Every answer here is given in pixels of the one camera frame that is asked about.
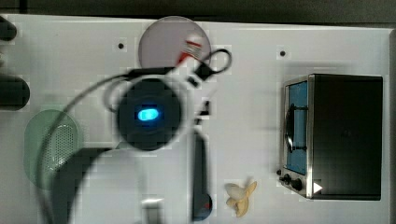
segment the oven door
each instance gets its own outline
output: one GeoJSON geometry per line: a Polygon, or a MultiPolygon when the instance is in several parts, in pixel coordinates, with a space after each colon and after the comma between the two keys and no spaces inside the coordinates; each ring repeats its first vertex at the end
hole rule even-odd
{"type": "Polygon", "coordinates": [[[306,174],[306,124],[308,112],[308,83],[289,85],[286,91],[288,112],[285,118],[285,168],[300,175],[306,174]]]}

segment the white tabletop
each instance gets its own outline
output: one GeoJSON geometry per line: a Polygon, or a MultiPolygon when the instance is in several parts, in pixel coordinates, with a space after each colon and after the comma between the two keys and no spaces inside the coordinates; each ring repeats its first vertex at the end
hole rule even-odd
{"type": "MultiPolygon", "coordinates": [[[[104,77],[138,68],[137,45],[154,21],[7,15],[19,29],[0,42],[9,71],[31,88],[29,105],[0,112],[0,223],[40,223],[34,186],[23,171],[23,133],[43,105],[66,104],[104,77]],[[126,49],[117,49],[124,43],[126,49]]],[[[205,223],[389,223],[389,30],[199,22],[212,49],[227,48],[232,68],[218,76],[209,136],[210,191],[205,223]],[[279,57],[285,50],[287,55],[279,57]],[[381,75],[385,80],[382,198],[379,202],[308,202],[277,182],[280,87],[310,73],[381,75]],[[258,181],[242,218],[226,205],[226,183],[258,181]]],[[[115,147],[119,137],[102,104],[103,89],[72,115],[87,147],[115,147]]]]}

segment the toaster oven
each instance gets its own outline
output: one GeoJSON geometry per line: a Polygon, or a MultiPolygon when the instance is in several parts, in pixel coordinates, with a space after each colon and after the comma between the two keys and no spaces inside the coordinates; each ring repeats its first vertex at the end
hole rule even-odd
{"type": "Polygon", "coordinates": [[[307,199],[380,200],[382,77],[312,74],[283,88],[281,184],[307,199]]]}

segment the oven knob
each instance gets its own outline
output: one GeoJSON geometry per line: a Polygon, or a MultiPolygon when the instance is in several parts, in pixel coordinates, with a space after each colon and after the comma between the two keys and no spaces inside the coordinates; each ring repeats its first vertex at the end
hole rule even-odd
{"type": "Polygon", "coordinates": [[[298,191],[300,191],[302,188],[303,188],[303,183],[301,182],[301,179],[300,178],[297,178],[297,179],[295,179],[295,180],[291,180],[291,186],[294,188],[294,189],[296,189],[296,190],[298,190],[298,191]]]}
{"type": "Polygon", "coordinates": [[[280,181],[283,181],[285,185],[288,185],[291,181],[290,175],[284,175],[283,177],[279,178],[280,181]]]}

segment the green plate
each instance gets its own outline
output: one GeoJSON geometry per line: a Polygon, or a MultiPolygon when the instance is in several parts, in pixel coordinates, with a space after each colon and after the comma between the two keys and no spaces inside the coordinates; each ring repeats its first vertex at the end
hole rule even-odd
{"type": "Polygon", "coordinates": [[[50,125],[62,112],[57,109],[46,109],[36,114],[28,123],[24,133],[23,165],[30,181],[41,189],[50,189],[55,172],[82,147],[82,135],[78,124],[68,115],[58,125],[41,158],[42,181],[36,177],[36,163],[44,137],[50,125]]]}

